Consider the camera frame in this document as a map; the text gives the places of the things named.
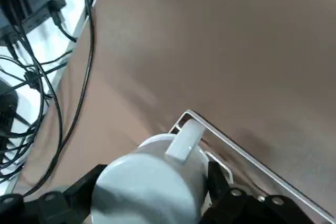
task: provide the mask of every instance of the white surface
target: white surface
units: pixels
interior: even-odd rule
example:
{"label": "white surface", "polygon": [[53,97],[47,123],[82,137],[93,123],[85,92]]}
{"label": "white surface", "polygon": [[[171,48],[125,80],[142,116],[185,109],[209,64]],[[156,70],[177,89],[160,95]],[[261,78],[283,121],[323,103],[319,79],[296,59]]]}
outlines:
{"label": "white surface", "polygon": [[151,137],[101,173],[92,195],[93,224],[198,223],[208,159],[198,146],[183,165],[166,159],[175,137]]}
{"label": "white surface", "polygon": [[[84,9],[84,0],[65,0],[67,5],[62,9],[62,14],[65,19],[64,25],[67,29],[67,31],[77,37],[79,34],[74,34],[75,28],[78,26],[79,21],[81,21],[81,15],[83,13]],[[39,62],[45,62],[53,60],[60,55],[62,55],[64,52],[68,51],[70,48],[74,47],[74,43],[70,42],[69,39],[67,39],[55,26],[54,22],[51,18],[46,20],[43,24],[41,24],[39,27],[31,31],[27,35],[33,51],[35,53],[36,58]],[[29,54],[24,50],[21,49],[20,51],[17,51],[17,54],[22,61],[23,64],[32,63],[32,60],[30,59]],[[0,55],[6,55],[10,56],[8,50],[5,47],[0,47]],[[57,66],[59,62],[55,62],[49,65],[44,66],[45,70],[48,70],[50,68],[53,68]],[[16,66],[15,64],[0,59],[0,66],[6,70],[7,72],[10,72],[22,79],[24,79],[23,74],[24,71],[22,68]],[[50,78],[51,83],[53,83],[53,79],[57,75],[57,72],[51,73],[48,75]],[[0,78],[7,81],[7,83],[10,84],[10,86],[14,86],[19,84],[19,81],[7,76],[6,74],[0,72]],[[48,87],[44,83],[44,89],[45,92],[48,91]],[[40,107],[40,95],[36,90],[30,89],[28,85],[23,86],[22,88],[19,88],[17,90],[18,96],[19,96],[19,105],[17,109],[17,113],[21,115],[24,119],[26,119],[29,123],[34,122],[37,119],[39,107]],[[25,132],[27,130],[27,126],[24,124],[18,122],[17,120],[14,120],[12,132]],[[21,139],[18,138],[15,140],[15,143],[17,143],[17,146],[19,145]],[[15,152],[8,153],[8,156],[14,156]],[[12,165],[8,169],[2,169],[1,172],[4,174],[7,174],[9,172],[12,172],[17,165]],[[4,182],[0,184],[0,195],[3,195],[8,187],[9,182]]]}

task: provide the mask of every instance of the cup handle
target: cup handle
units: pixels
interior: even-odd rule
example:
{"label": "cup handle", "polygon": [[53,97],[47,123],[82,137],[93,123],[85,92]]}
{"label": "cup handle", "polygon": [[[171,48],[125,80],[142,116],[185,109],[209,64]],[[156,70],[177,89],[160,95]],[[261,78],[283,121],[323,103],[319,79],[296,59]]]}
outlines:
{"label": "cup handle", "polygon": [[188,120],[168,147],[165,156],[183,165],[192,149],[201,140],[205,129],[205,126],[195,119]]}

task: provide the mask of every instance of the power cord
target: power cord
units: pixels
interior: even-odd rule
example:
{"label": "power cord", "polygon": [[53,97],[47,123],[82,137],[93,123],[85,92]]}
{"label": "power cord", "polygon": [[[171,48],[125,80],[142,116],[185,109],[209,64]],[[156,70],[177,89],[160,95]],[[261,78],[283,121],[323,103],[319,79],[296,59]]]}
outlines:
{"label": "power cord", "polygon": [[[61,117],[61,110],[60,110],[60,106],[59,106],[59,102],[56,96],[56,93],[44,71],[44,69],[42,68],[42,66],[39,64],[38,60],[36,59],[34,52],[31,48],[31,45],[28,41],[28,38],[23,30],[22,24],[20,22],[20,20],[18,19],[17,15],[16,15],[16,10],[15,10],[15,6],[12,3],[12,0],[5,0],[5,3],[8,4],[9,10],[11,12],[12,17],[14,18],[15,21],[15,25],[19,28],[20,31],[16,30],[16,27],[10,23],[12,30],[16,33],[19,41],[21,42],[21,44],[24,46],[24,48],[27,50],[27,52],[29,53],[29,55],[31,56],[33,63],[35,64],[36,68],[38,69],[38,71],[43,75],[44,79],[47,82],[47,85],[51,91],[52,96],[54,97],[54,101],[55,101],[55,106],[56,106],[56,110],[57,110],[57,115],[58,115],[58,122],[59,122],[59,145],[61,145],[61,141],[62,141],[62,117]],[[43,90],[43,85],[42,85],[42,81],[41,79],[39,79],[39,85],[40,85],[40,89]],[[44,92],[41,92],[41,96],[40,96],[40,111],[39,111],[39,115],[38,115],[38,119],[37,119],[37,123],[34,129],[34,132],[32,134],[32,136],[30,137],[30,142],[32,142],[36,135],[37,132],[41,126],[41,122],[43,119],[43,108],[44,108]],[[21,156],[24,155],[24,153],[28,150],[29,145],[24,147],[24,150],[18,154],[18,156],[16,158],[20,158]],[[7,168],[8,166],[10,166],[12,163],[14,163],[14,159],[6,162],[5,164],[1,164],[0,165],[0,169],[4,169]]]}
{"label": "power cord", "polygon": [[[55,71],[57,71],[58,69],[61,69],[61,68],[65,67],[67,64],[68,64],[67,62],[64,62],[64,63],[62,63],[62,64],[60,64],[60,65],[58,65],[58,66],[56,66],[56,67],[54,67],[54,68],[51,68],[51,69],[45,71],[45,73],[46,73],[46,74],[50,74],[50,73],[52,73],[52,72],[55,72]],[[5,94],[8,94],[8,93],[11,93],[11,92],[17,90],[18,88],[23,87],[24,85],[29,85],[29,83],[31,83],[31,82],[33,82],[33,81],[36,81],[36,80],[40,79],[41,77],[43,77],[43,75],[42,75],[41,73],[39,73],[38,75],[34,76],[32,79],[27,80],[27,81],[24,81],[24,82],[22,82],[22,83],[19,83],[18,85],[15,85],[15,86],[13,86],[13,87],[10,87],[10,88],[8,88],[7,90],[1,92],[1,93],[0,93],[0,96],[5,95]]]}
{"label": "power cord", "polygon": [[75,38],[75,37],[71,36],[70,34],[68,34],[64,30],[64,28],[62,27],[62,20],[60,18],[60,12],[59,11],[55,11],[55,10],[50,10],[50,14],[51,14],[51,17],[53,18],[54,24],[65,35],[65,37],[67,37],[72,42],[76,43],[77,42],[77,38]]}
{"label": "power cord", "polygon": [[70,126],[70,129],[65,137],[65,139],[62,142],[61,148],[58,148],[53,159],[50,162],[50,165],[48,167],[48,169],[46,170],[46,172],[44,173],[44,175],[41,177],[41,179],[28,191],[24,194],[24,197],[33,194],[34,192],[36,192],[47,180],[48,178],[51,176],[52,172],[54,171],[54,169],[57,166],[57,161],[58,161],[58,157],[61,153],[61,151],[63,150],[63,148],[65,147],[65,145],[67,144],[67,142],[69,141],[74,128],[78,122],[78,117],[81,111],[81,107],[83,105],[83,100],[85,98],[85,93],[87,90],[87,86],[88,86],[88,80],[89,80],[89,76],[90,76],[90,71],[91,71],[91,67],[92,67],[92,62],[93,62],[93,54],[94,54],[94,45],[95,45],[95,27],[94,27],[94,23],[93,23],[93,18],[92,18],[92,6],[90,5],[89,0],[85,0],[85,8],[88,14],[88,18],[89,18],[89,24],[90,24],[90,50],[89,50],[89,59],[88,59],[88,65],[87,65],[87,69],[86,69],[86,73],[85,73],[85,77],[84,77],[84,82],[83,82],[83,86],[82,86],[82,90],[81,90],[81,94],[80,94],[80,98],[79,98],[79,102],[77,105],[77,109],[75,112],[75,116],[73,117],[73,121],[72,124]]}
{"label": "power cord", "polygon": [[[70,129],[68,131],[68,133],[66,134],[64,140],[62,141],[62,132],[61,132],[61,128],[62,128],[62,124],[59,123],[59,126],[60,126],[60,133],[59,133],[59,143],[58,143],[58,147],[57,147],[57,151],[53,157],[53,159],[51,160],[50,164],[49,164],[49,167],[48,169],[46,170],[45,174],[41,177],[41,179],[28,191],[24,194],[24,197],[36,192],[44,183],[45,181],[47,181],[47,179],[51,176],[52,172],[54,171],[54,169],[56,168],[57,166],[57,161],[58,161],[58,158],[59,158],[59,155],[61,153],[61,151],[64,149],[64,147],[66,146],[67,142],[69,141],[74,129],[75,129],[75,126],[78,122],[78,118],[79,118],[79,114],[80,114],[80,111],[81,111],[81,108],[82,108],[82,105],[83,105],[83,101],[84,101],[84,98],[85,98],[85,94],[86,94],[86,90],[87,90],[87,86],[88,86],[88,80],[89,80],[89,76],[90,76],[90,71],[91,71],[91,67],[92,67],[92,62],[93,62],[93,54],[94,54],[94,44],[95,44],[95,27],[94,27],[94,23],[93,23],[93,18],[92,18],[92,13],[91,13],[91,9],[92,9],[92,6],[91,6],[91,3],[92,3],[93,0],[85,0],[85,8],[86,8],[86,12],[87,12],[87,15],[88,15],[88,18],[89,18],[89,25],[90,25],[90,50],[89,50],[89,59],[88,59],[88,65],[87,65],[87,69],[86,69],[86,73],[85,73],[85,77],[84,77],[84,81],[83,81],[83,86],[82,86],[82,90],[81,90],[81,94],[80,94],[80,98],[79,98],[79,102],[78,102],[78,106],[77,106],[77,109],[76,109],[76,112],[75,112],[75,116],[73,117],[73,121],[72,121],[72,124],[70,126]],[[54,97],[55,99],[55,105],[56,105],[56,109],[58,111],[59,109],[59,105],[58,104],[58,101],[57,101],[57,97],[56,97],[56,94],[55,92],[53,91],[52,87],[50,87],[51,85],[50,82],[48,82],[48,78],[46,76],[47,72],[44,72],[42,67],[41,67],[41,64],[36,60],[35,56],[34,56],[34,53],[33,53],[33,50],[31,49],[31,46],[29,44],[29,41],[23,31],[23,28],[22,28],[22,25],[20,24],[17,16],[16,16],[16,13],[15,13],[15,9],[13,7],[13,4],[11,3],[11,0],[7,0],[7,2],[9,3],[10,5],[10,8],[11,8],[11,11],[13,13],[13,16],[15,18],[15,22],[17,23],[16,25],[18,26],[18,28],[20,29],[20,32],[18,32],[15,27],[12,25],[12,28],[13,30],[15,31],[15,33],[18,35],[19,37],[19,40],[20,42],[22,43],[22,45],[25,47],[25,49],[27,50],[27,52],[30,54],[33,62],[34,62],[34,65],[32,67],[37,67],[40,74],[39,75],[42,75],[45,80],[47,81],[47,84],[52,92],[52,96]],[[26,81],[26,82],[22,82],[18,85],[16,85],[15,87],[12,87],[11,89],[8,89],[6,90],[5,92],[1,93],[0,95],[2,94],[6,94],[6,93],[9,93],[9,92],[12,92],[13,90],[19,88],[19,87],[22,87],[23,85],[26,85],[28,84],[29,82]],[[59,122],[61,122],[61,114],[58,113],[59,115]],[[36,122],[36,127],[34,128],[34,133],[33,133],[33,136],[30,137],[31,140],[33,140],[36,136],[36,133],[40,127],[40,121],[42,120],[42,116],[38,118],[38,122]],[[30,146],[30,142],[24,146],[24,150],[22,153],[25,153],[25,151],[29,148]]]}

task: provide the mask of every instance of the black device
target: black device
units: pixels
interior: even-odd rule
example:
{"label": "black device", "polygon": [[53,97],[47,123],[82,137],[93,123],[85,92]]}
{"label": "black device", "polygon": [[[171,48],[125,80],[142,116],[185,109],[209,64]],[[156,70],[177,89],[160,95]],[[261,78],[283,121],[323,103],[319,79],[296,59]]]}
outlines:
{"label": "black device", "polygon": [[[8,85],[0,78],[0,93],[8,90]],[[16,109],[18,104],[18,95],[16,92],[0,95],[0,131],[10,132],[12,129],[13,121],[16,116]],[[6,150],[9,139],[0,136],[0,151]],[[3,160],[4,153],[0,153],[0,160]]]}
{"label": "black device", "polygon": [[[65,0],[12,0],[12,3],[26,34],[66,5]],[[9,8],[3,0],[0,0],[0,46],[14,44],[18,40],[10,26],[10,23],[15,22]]]}
{"label": "black device", "polygon": [[[64,193],[51,191],[30,202],[24,202],[20,194],[1,196],[0,220],[8,224],[83,223],[90,214],[94,186],[105,167],[97,165]],[[269,195],[261,202],[239,188],[230,188],[216,162],[209,162],[207,186],[212,206],[200,224],[313,224],[288,197]]]}

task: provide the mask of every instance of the metal frame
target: metal frame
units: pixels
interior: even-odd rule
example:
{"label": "metal frame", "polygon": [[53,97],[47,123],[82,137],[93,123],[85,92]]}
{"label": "metal frame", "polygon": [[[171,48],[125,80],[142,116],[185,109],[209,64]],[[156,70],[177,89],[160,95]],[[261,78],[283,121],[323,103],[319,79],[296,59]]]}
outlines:
{"label": "metal frame", "polygon": [[272,179],[273,182],[275,182],[277,185],[282,187],[287,192],[288,197],[298,200],[303,205],[305,205],[306,207],[310,208],[312,211],[317,213],[325,221],[328,221],[330,223],[336,223],[335,218],[331,214],[329,214],[326,210],[318,206],[315,202],[313,202],[307,196],[302,194],[300,191],[298,191],[293,186],[291,186],[289,183],[287,183],[285,180],[283,180],[280,176],[278,176],[273,171],[271,171],[269,168],[267,168],[265,165],[263,165],[258,160],[256,160],[253,156],[251,156],[244,149],[242,149],[239,145],[237,145],[232,140],[230,140],[227,136],[225,136],[223,132],[218,130],[215,126],[210,124],[208,121],[206,121],[196,112],[192,110],[185,111],[181,115],[179,120],[171,128],[170,133],[173,132],[175,129],[178,129],[178,130],[181,129],[180,122],[182,122],[184,117],[186,116],[189,116],[189,117],[191,116],[193,119],[203,124],[210,132],[212,132],[214,135],[220,138],[226,145],[231,147],[235,152],[243,156],[246,160],[251,162],[254,166],[256,166],[259,170],[261,170],[265,175],[267,175],[270,179]]}

